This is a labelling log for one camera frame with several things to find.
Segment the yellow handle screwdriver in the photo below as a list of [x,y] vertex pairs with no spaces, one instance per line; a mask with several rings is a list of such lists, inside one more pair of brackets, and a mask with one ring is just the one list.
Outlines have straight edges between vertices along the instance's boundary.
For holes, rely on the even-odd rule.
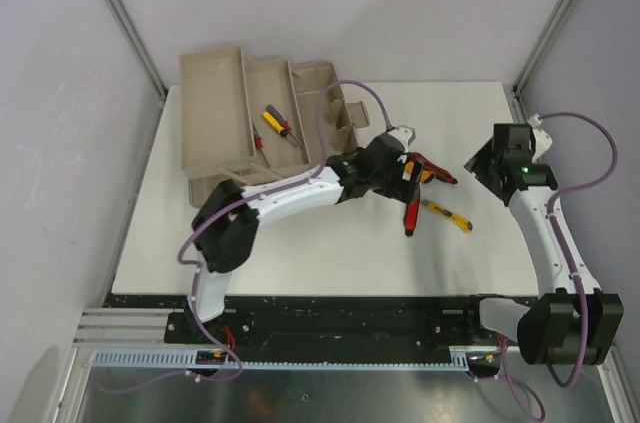
[[268,111],[262,113],[263,119],[282,138],[289,136],[289,131]]

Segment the small blue red screwdriver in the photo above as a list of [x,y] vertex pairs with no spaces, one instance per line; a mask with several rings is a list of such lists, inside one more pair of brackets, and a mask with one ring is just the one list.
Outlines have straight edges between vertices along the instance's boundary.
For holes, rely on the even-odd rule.
[[267,105],[265,111],[271,113],[288,131],[289,136],[287,138],[283,138],[288,140],[291,144],[293,144],[297,148],[302,147],[302,142],[299,140],[297,136],[294,135],[293,129],[288,123],[288,121],[282,116],[282,114],[272,105]]

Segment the large blue red screwdriver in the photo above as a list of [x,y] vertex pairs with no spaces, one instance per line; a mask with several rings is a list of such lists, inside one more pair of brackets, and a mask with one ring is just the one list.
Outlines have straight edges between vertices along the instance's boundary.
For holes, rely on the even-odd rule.
[[256,128],[255,125],[252,125],[252,133],[253,133],[253,139],[254,139],[254,145],[256,147],[256,149],[260,152],[260,154],[263,156],[264,161],[266,163],[266,165],[268,167],[271,166],[270,160],[267,156],[265,147],[264,147],[264,143],[263,143],[263,139],[260,135],[260,133],[258,132],[258,129]]

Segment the beige plastic tool box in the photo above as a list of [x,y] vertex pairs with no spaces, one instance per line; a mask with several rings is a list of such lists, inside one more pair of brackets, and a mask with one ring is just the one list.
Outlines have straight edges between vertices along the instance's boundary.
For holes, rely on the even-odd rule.
[[[181,72],[181,169],[189,200],[201,207],[216,185],[271,183],[306,172],[323,153],[357,147],[356,132],[370,124],[363,102],[350,103],[332,84],[332,63],[291,64],[256,60],[241,47],[183,54]],[[263,119],[274,106],[302,142],[297,148]],[[271,166],[254,145],[260,133]]]

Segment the red folding knife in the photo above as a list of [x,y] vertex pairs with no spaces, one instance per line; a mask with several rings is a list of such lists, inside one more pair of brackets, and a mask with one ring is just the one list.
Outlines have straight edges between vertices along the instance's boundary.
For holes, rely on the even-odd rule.
[[403,226],[404,234],[407,237],[411,237],[416,230],[420,206],[421,202],[419,197],[415,198],[406,206]]

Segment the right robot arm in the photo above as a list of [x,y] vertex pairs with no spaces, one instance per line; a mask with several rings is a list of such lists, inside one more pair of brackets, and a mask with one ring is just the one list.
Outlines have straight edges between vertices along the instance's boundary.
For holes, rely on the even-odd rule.
[[531,125],[497,123],[490,140],[465,168],[509,210],[524,237],[539,296],[532,306],[484,297],[463,316],[473,344],[496,333],[517,343],[530,365],[600,365],[624,314],[620,297],[591,275],[564,219],[558,183],[535,159],[544,136]]

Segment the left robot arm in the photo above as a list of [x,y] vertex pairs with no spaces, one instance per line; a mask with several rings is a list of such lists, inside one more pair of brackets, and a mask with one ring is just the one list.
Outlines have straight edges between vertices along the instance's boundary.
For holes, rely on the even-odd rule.
[[180,264],[195,267],[187,296],[187,332],[202,343],[219,335],[231,273],[249,259],[261,228],[368,192],[411,203],[420,185],[418,176],[405,176],[414,140],[414,129],[397,126],[365,148],[333,155],[281,181],[240,187],[228,179],[218,184],[192,220],[192,234],[177,256]]

